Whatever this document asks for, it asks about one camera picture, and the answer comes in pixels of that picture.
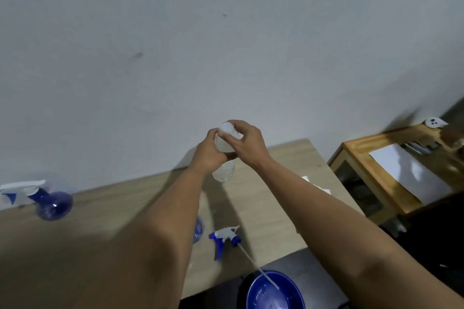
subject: bottle neck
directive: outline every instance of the bottle neck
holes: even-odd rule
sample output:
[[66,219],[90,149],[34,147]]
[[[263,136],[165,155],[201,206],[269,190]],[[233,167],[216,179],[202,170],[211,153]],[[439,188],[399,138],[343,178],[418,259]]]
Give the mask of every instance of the bottle neck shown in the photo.
[[37,203],[40,203],[42,198],[47,196],[47,195],[48,195],[48,192],[45,191],[43,188],[39,187],[39,189],[38,189],[38,191],[36,193],[34,193],[33,195],[28,195],[28,197],[30,199],[32,199],[33,201],[35,201]]

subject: white wall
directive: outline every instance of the white wall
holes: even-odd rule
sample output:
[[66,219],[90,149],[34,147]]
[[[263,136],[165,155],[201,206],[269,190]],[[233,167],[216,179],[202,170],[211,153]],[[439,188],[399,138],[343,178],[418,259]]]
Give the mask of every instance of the white wall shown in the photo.
[[327,159],[463,93],[464,0],[0,1],[0,183],[167,171],[226,119]]

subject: plastic bottle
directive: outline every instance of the plastic bottle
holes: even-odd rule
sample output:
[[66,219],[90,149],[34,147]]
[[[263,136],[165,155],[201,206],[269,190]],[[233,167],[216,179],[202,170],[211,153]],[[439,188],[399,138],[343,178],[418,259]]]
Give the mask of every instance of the plastic bottle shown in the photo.
[[7,183],[1,185],[0,190],[11,204],[15,203],[18,193],[25,194],[37,203],[36,213],[43,220],[54,221],[66,216],[73,207],[73,197],[66,192],[48,193],[42,188],[44,184],[45,180]]
[[[237,130],[235,130],[235,127],[230,122],[224,122],[220,129],[221,131],[229,133],[235,138],[240,139],[240,134],[237,132]],[[214,138],[214,144],[216,145],[216,148],[223,153],[234,152],[233,148],[218,135],[216,135],[216,137]],[[220,168],[214,171],[212,173],[212,177],[214,177],[216,181],[225,182],[233,176],[234,170],[235,161],[230,160],[222,164]]]
[[194,230],[194,244],[200,240],[202,235],[203,235],[203,221],[201,220],[200,216],[197,216],[197,222],[195,224],[195,230]]

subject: white cap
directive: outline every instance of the white cap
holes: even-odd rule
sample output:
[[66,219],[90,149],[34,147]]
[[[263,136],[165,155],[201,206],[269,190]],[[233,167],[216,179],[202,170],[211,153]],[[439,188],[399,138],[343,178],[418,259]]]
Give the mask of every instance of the white cap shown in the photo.
[[222,124],[221,131],[229,133],[235,138],[240,138],[240,134],[237,132],[237,130],[235,130],[235,127],[229,121],[226,121]]

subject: forearm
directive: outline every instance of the forearm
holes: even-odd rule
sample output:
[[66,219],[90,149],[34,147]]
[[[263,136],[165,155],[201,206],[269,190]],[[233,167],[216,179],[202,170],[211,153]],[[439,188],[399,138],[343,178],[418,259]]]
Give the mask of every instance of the forearm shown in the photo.
[[462,304],[458,295],[357,211],[275,161],[257,172],[314,255],[360,308]]
[[312,252],[331,268],[356,276],[399,248],[363,215],[276,161],[267,161],[257,172]]
[[192,251],[204,175],[185,170],[101,258],[76,308],[177,308]]

